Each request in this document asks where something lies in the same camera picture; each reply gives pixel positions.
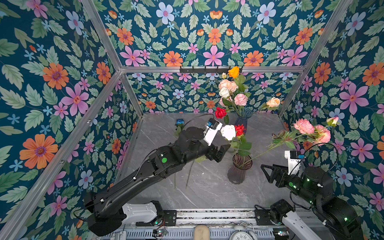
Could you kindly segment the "cream yellow rose stem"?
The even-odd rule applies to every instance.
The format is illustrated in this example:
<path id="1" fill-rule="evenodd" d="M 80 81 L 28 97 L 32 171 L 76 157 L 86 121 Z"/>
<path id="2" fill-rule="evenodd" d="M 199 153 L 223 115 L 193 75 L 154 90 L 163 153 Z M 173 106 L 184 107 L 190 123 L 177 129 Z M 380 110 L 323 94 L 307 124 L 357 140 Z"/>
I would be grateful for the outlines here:
<path id="1" fill-rule="evenodd" d="M 260 106 L 260 111 L 274 111 L 274 110 L 277 110 L 279 108 L 281 104 L 281 100 L 279 98 L 271 98 L 269 99 L 266 103 L 262 104 Z"/>

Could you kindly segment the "red rose stem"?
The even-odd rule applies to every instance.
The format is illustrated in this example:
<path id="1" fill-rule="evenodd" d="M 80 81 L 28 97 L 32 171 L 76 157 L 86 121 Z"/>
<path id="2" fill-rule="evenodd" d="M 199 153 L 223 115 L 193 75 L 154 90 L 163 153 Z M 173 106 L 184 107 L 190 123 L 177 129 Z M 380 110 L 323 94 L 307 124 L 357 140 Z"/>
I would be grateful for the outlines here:
<path id="1" fill-rule="evenodd" d="M 234 108 L 216 108 L 215 117 L 223 121 L 225 125 L 236 125 L 238 114 Z"/>
<path id="2" fill-rule="evenodd" d="M 252 149 L 252 143 L 249 142 L 245 136 L 246 128 L 244 125 L 236 125 L 236 138 L 235 138 L 235 151 L 239 156 L 239 161 L 242 161 L 242 164 L 245 164 L 249 159 L 249 155 L 251 154 L 250 150 Z"/>

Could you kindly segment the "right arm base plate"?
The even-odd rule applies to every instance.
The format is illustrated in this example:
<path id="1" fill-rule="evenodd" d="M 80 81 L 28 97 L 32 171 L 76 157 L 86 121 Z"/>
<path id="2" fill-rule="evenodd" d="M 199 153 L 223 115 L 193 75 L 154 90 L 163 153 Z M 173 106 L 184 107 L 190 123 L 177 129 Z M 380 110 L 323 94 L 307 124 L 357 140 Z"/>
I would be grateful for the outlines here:
<path id="1" fill-rule="evenodd" d="M 283 206 L 271 206 L 270 209 L 260 205 L 255 205 L 254 213 L 256 222 L 259 226 L 280 226 L 283 224 L 283 217 L 286 217 L 288 212 L 294 211 L 294 207 L 289 204 Z"/>

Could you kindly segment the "dark purple glass vase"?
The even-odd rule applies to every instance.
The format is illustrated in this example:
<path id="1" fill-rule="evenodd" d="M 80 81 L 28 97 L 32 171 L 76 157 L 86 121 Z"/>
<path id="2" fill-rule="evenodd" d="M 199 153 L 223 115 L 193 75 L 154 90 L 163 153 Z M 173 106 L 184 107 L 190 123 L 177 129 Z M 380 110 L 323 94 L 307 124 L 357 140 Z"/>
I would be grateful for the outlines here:
<path id="1" fill-rule="evenodd" d="M 228 180 L 235 185 L 242 184 L 246 178 L 247 170 L 253 165 L 251 156 L 240 156 L 235 154 L 232 159 L 232 165 L 228 170 Z"/>

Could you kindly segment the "peach peony flower stem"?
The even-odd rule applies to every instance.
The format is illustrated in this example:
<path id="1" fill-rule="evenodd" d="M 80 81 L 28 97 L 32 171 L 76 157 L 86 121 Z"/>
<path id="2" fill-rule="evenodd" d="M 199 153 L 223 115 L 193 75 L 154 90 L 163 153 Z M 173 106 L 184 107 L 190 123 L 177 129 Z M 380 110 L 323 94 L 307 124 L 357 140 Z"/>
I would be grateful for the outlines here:
<path id="1" fill-rule="evenodd" d="M 245 81 L 246 78 L 242 74 L 236 78 L 223 74 L 223 79 L 219 83 L 219 96 L 221 97 L 219 104 L 227 112 L 236 112 L 239 116 L 245 114 L 251 96 Z"/>

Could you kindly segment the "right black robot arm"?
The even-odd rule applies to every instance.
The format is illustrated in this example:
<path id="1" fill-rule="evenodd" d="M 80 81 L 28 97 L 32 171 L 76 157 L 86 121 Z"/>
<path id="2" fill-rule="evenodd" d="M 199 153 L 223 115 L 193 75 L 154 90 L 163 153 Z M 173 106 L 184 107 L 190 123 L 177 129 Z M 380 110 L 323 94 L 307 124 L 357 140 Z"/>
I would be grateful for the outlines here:
<path id="1" fill-rule="evenodd" d="M 310 209 L 336 240 L 362 240 L 361 220 L 345 200 L 335 197 L 333 179 L 321 168 L 307 167 L 299 175 L 290 174 L 288 167 L 261 165 L 269 183 L 287 188 L 310 204 Z"/>

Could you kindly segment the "deep pink peony stem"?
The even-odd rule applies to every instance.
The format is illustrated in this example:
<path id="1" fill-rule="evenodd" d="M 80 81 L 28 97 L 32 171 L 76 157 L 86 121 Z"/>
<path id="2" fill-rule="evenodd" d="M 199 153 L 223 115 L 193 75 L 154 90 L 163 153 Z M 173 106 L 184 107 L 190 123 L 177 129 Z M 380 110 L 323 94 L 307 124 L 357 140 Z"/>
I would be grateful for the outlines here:
<path id="1" fill-rule="evenodd" d="M 339 117 L 333 117 L 327 119 L 327 126 L 323 125 L 312 125 L 307 119 L 299 119 L 293 124 L 293 130 L 291 131 L 282 131 L 275 139 L 272 140 L 271 144 L 268 146 L 268 149 L 252 157 L 248 162 L 251 162 L 267 152 L 274 150 L 277 147 L 286 145 L 291 149 L 295 148 L 295 143 L 303 144 L 310 143 L 311 146 L 321 146 L 329 145 L 331 140 L 331 131 L 330 128 L 336 127 L 338 125 Z"/>

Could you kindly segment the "blue purple glass vase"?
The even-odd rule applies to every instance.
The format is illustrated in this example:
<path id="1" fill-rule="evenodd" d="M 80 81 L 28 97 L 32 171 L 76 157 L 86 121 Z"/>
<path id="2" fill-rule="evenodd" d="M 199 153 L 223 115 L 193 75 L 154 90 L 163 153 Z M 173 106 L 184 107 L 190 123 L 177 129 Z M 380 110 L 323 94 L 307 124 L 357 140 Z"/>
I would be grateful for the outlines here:
<path id="1" fill-rule="evenodd" d="M 246 134 L 247 128 L 248 128 L 248 119 L 250 119 L 253 115 L 253 111 L 250 110 L 249 108 L 244 108 L 241 113 L 238 115 L 236 121 L 235 121 L 235 126 L 243 126 L 244 131 L 243 133 Z"/>

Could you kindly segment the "pink peony flower stem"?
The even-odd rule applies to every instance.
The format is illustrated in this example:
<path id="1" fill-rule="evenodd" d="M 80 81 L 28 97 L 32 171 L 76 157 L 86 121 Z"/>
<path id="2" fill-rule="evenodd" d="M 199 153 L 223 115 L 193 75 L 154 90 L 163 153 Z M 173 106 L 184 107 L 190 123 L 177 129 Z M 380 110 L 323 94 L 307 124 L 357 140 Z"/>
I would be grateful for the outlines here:
<path id="1" fill-rule="evenodd" d="M 249 98 L 245 94 L 231 95 L 226 98 L 221 97 L 219 104 L 229 112 L 236 112 L 239 116 L 245 113 Z"/>

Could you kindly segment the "orange yellow rose stem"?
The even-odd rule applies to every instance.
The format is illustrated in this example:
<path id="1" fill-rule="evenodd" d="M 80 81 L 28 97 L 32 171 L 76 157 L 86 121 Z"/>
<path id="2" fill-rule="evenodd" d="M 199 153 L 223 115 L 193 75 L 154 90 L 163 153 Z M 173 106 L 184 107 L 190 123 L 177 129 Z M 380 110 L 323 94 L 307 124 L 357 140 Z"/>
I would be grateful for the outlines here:
<path id="1" fill-rule="evenodd" d="M 247 96 L 247 86 L 245 85 L 245 77 L 241 75 L 240 68 L 233 67 L 231 70 L 229 70 L 228 74 L 230 78 L 228 89 L 231 91 L 231 95 L 245 94 Z"/>

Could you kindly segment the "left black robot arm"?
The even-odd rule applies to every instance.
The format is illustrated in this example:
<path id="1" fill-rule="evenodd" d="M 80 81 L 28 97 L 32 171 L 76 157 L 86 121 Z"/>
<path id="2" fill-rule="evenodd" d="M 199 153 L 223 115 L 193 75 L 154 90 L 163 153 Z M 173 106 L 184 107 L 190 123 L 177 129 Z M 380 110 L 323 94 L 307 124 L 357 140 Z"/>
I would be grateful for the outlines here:
<path id="1" fill-rule="evenodd" d="M 87 218 L 89 230 L 99 237 L 117 230 L 127 218 L 124 204 L 148 187 L 181 171 L 184 166 L 200 157 L 220 162 L 231 147 L 217 147 L 205 141 L 205 131 L 189 127 L 179 138 L 149 153 L 140 167 L 129 176 L 99 193 L 88 193 L 84 204 L 91 215 Z"/>

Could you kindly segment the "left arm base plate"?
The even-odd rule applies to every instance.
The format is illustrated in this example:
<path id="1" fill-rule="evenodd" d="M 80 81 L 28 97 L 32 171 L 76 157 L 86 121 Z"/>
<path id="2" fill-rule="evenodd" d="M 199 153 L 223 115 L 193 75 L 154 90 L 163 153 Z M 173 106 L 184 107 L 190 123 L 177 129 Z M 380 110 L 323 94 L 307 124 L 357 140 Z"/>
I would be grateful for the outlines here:
<path id="1" fill-rule="evenodd" d="M 137 227 L 160 227 L 160 226 L 176 226 L 177 221 L 177 211 L 176 210 L 164 210 L 162 213 L 158 214 L 153 220 L 148 223 L 137 222 L 135 225 Z"/>

